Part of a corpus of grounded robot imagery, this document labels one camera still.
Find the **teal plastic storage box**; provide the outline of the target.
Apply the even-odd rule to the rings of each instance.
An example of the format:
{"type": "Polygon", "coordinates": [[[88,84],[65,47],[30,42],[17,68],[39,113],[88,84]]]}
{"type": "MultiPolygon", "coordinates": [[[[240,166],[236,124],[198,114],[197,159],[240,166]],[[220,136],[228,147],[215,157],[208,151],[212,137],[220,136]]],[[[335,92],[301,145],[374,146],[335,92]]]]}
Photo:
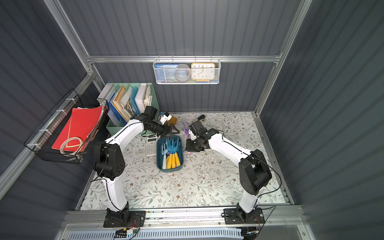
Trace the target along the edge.
{"type": "Polygon", "coordinates": [[[183,146],[179,136],[172,135],[157,141],[157,167],[164,173],[176,172],[184,164],[183,146]]]}

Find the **teal rake yellow handle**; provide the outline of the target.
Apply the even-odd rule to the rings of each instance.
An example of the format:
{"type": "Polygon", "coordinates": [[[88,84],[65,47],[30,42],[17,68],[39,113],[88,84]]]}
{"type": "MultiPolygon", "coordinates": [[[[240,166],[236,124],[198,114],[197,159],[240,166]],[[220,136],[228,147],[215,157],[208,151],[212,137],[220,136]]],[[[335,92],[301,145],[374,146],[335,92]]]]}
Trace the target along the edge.
{"type": "Polygon", "coordinates": [[[167,160],[167,169],[174,169],[177,167],[175,153],[178,150],[178,140],[175,140],[173,138],[168,139],[167,149],[170,152],[170,156],[167,160]]]}
{"type": "Polygon", "coordinates": [[[174,148],[174,159],[175,159],[175,164],[176,164],[176,168],[180,167],[181,166],[181,162],[180,162],[180,158],[178,156],[178,150],[180,148],[180,142],[178,139],[173,139],[173,148],[174,148]]]}
{"type": "Polygon", "coordinates": [[[168,169],[173,169],[176,164],[174,163],[174,148],[173,148],[173,139],[167,139],[167,149],[168,149],[168,152],[170,153],[168,158],[167,158],[167,170],[168,169]]]}

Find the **teal rake white handle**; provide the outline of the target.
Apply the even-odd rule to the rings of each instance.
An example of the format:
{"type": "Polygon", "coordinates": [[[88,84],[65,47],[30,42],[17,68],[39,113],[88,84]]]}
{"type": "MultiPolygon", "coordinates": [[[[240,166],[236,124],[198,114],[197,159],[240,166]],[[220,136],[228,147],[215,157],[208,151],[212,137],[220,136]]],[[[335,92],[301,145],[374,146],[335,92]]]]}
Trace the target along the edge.
{"type": "Polygon", "coordinates": [[[162,144],[162,156],[163,156],[162,170],[167,169],[167,153],[168,153],[167,144],[164,143],[164,144],[162,144]]]}

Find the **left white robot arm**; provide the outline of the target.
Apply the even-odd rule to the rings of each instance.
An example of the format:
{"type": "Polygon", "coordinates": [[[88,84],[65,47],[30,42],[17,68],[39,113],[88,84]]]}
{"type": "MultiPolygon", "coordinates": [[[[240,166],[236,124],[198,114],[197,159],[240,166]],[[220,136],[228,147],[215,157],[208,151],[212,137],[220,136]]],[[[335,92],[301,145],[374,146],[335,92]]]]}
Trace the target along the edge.
{"type": "Polygon", "coordinates": [[[105,186],[108,209],[111,211],[122,212],[129,206],[123,189],[122,175],[126,165],[122,150],[142,132],[150,131],[156,136],[166,136],[172,132],[168,122],[173,116],[165,112],[157,119],[156,115],[157,109],[147,106],[142,114],[133,115],[116,134],[94,146],[94,171],[105,186]]]}

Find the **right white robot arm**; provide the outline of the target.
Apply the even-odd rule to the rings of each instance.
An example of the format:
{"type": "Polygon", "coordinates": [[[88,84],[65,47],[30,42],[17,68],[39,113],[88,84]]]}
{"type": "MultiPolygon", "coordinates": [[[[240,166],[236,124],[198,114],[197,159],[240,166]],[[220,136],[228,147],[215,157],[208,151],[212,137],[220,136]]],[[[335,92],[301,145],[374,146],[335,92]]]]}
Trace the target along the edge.
{"type": "Polygon", "coordinates": [[[237,204],[239,215],[252,213],[261,191],[272,179],[272,173],[264,154],[242,148],[224,137],[216,129],[207,129],[197,120],[189,125],[190,138],[186,140],[188,152],[202,152],[211,149],[231,160],[239,170],[239,180],[243,187],[242,197],[237,204]]]}

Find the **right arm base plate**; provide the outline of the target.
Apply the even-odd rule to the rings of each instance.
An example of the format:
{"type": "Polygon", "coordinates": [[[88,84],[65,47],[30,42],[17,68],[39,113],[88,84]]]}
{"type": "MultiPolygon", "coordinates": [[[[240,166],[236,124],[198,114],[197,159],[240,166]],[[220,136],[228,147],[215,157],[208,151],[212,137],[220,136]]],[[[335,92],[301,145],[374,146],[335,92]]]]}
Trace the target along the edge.
{"type": "Polygon", "coordinates": [[[227,208],[221,213],[227,225],[238,224],[264,224],[265,216],[261,208],[253,209],[250,213],[244,212],[241,208],[227,208]]]}

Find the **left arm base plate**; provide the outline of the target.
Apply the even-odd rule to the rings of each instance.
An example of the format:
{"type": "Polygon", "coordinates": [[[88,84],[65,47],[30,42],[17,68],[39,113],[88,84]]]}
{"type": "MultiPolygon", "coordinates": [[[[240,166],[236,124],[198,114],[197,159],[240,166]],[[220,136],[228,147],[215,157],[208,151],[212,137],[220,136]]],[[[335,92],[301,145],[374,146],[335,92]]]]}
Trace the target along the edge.
{"type": "Polygon", "coordinates": [[[146,218],[145,211],[129,211],[114,212],[107,209],[107,214],[103,224],[104,228],[128,228],[142,227],[146,218]]]}

